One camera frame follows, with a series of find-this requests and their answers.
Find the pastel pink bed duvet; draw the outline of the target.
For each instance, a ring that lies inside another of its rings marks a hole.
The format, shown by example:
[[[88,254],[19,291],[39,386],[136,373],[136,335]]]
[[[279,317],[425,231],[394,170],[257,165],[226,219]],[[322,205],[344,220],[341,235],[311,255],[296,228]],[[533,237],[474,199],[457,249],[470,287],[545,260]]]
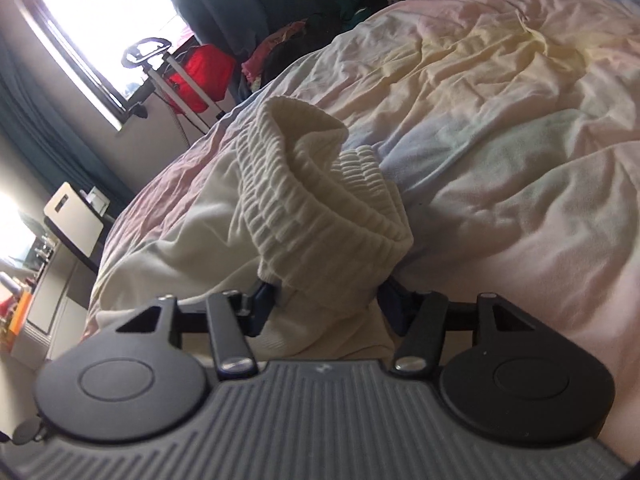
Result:
[[[602,440],[638,460],[639,0],[397,3],[214,129],[276,96],[397,186],[413,243],[390,276],[496,292],[594,354],[616,385]]]

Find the white garment steamer stand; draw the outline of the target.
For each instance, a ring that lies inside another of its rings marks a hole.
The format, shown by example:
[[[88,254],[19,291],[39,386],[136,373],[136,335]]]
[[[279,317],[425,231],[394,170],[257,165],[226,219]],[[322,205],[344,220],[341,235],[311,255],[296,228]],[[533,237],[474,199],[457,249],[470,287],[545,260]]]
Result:
[[[201,134],[206,134],[212,125],[206,122],[201,114],[178,91],[178,84],[173,84],[162,70],[156,70],[151,60],[161,58],[163,66],[179,75],[186,86],[204,103],[205,109],[213,107],[217,111],[216,118],[224,117],[224,109],[201,88],[198,83],[186,72],[178,60],[170,53],[172,43],[166,38],[148,37],[128,47],[122,55],[122,66],[125,68],[141,68],[142,72],[152,81],[154,92],[174,110],[178,110],[188,122]]]

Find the teal window curtain left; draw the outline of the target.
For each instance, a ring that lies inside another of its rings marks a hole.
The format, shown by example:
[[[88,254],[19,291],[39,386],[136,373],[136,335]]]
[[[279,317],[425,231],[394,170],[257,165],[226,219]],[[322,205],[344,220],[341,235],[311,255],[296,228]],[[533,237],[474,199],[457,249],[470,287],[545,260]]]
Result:
[[[63,182],[76,190],[96,186],[122,211],[134,192],[107,167],[35,81],[24,63],[1,43],[1,134],[49,192]]]

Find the cream white zip jacket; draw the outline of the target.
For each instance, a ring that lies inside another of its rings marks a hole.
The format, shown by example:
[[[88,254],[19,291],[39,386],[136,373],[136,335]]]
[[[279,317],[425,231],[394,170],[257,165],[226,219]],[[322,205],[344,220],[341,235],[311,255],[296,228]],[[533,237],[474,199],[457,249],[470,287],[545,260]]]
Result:
[[[388,360],[375,296],[413,243],[396,185],[347,128],[276,96],[235,113],[116,218],[91,293],[94,335],[151,299],[277,289],[258,360]]]

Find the red bag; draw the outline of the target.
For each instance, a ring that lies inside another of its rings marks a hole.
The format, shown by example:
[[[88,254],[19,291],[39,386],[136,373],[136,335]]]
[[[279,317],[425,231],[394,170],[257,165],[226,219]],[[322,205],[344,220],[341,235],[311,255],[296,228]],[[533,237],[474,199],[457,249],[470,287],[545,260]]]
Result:
[[[224,99],[234,73],[234,58],[212,44],[202,44],[179,54],[177,62],[209,99],[214,102]],[[208,104],[171,66],[166,68],[163,78],[195,113],[208,109]]]

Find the white desk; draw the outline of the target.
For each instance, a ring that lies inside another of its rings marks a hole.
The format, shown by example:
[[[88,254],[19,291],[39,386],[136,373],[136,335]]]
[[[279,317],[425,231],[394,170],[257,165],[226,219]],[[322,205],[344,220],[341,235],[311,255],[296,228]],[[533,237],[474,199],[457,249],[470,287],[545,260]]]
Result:
[[[62,240],[39,223],[6,210],[1,214],[1,285],[12,304],[1,309],[1,345],[31,370],[78,343],[84,330],[88,268]]]

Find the black clothes pile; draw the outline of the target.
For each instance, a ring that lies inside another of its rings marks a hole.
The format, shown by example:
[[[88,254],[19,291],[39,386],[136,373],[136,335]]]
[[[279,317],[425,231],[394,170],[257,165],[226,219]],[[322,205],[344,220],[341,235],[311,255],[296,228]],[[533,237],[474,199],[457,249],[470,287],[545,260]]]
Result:
[[[347,20],[321,14],[308,18],[300,32],[278,44],[267,55],[260,76],[262,87],[273,81],[299,58],[326,47],[336,36],[348,32],[371,15],[372,9],[365,6]]]

